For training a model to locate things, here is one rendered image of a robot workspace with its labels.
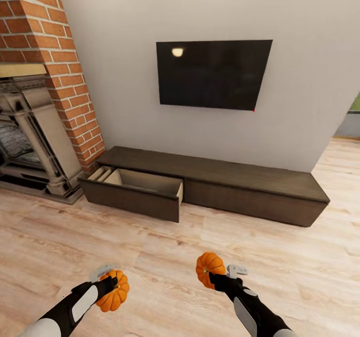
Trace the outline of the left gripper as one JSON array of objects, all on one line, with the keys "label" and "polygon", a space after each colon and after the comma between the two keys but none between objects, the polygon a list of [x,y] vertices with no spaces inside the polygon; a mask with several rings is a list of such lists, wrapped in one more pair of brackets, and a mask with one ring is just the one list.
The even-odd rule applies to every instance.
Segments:
[{"label": "left gripper", "polygon": [[98,285],[98,287],[100,288],[99,299],[95,302],[97,303],[102,297],[114,290],[115,286],[118,284],[118,278],[112,278],[112,276],[109,276],[102,281],[94,282],[94,284]]}]

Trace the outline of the pumpkin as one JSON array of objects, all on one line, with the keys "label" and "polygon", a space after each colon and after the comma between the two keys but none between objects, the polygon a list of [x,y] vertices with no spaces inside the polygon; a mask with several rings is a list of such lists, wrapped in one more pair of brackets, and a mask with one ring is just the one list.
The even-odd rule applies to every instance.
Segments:
[{"label": "pumpkin", "polygon": [[211,283],[209,273],[226,275],[226,268],[223,260],[213,252],[205,252],[197,258],[196,273],[198,280],[203,283],[207,289],[215,289],[215,284]]},{"label": "pumpkin", "polygon": [[95,303],[98,307],[100,307],[100,310],[103,313],[106,313],[108,311],[114,312],[118,310],[121,304],[126,301],[128,292],[130,290],[128,277],[121,270],[113,269],[109,271],[108,273],[100,277],[100,281],[110,276],[112,278],[117,277],[117,285],[115,285],[113,291],[106,294],[98,302]]}]

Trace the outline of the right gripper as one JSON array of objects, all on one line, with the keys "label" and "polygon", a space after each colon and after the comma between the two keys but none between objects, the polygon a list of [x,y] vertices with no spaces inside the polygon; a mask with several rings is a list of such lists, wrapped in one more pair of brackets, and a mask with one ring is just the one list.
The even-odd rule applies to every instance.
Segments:
[{"label": "right gripper", "polygon": [[[230,278],[223,274],[213,274],[209,273],[209,279],[212,284],[214,284],[214,288],[218,292],[224,292],[229,296],[229,290],[233,284],[239,284],[243,286],[243,280],[239,277]],[[230,297],[230,296],[229,296]]]}]

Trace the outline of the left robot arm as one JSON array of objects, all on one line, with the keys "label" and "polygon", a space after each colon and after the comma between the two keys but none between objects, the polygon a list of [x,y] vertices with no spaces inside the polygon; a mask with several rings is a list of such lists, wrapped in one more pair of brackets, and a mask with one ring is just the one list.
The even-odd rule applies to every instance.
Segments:
[{"label": "left robot arm", "polygon": [[89,282],[74,287],[70,295],[17,337],[69,337],[91,306],[118,284],[118,278],[112,276],[100,281],[101,276],[112,270],[114,265],[107,263],[91,271]]}]

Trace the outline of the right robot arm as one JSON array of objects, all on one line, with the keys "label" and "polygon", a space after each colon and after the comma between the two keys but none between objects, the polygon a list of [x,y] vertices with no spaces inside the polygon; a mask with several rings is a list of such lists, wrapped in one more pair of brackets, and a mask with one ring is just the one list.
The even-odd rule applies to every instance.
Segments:
[{"label": "right robot arm", "polygon": [[248,268],[230,264],[226,275],[209,273],[209,279],[218,292],[224,292],[233,302],[236,316],[245,326],[251,337],[299,337],[275,315],[266,305],[258,300],[259,296],[237,275],[249,275]]}]

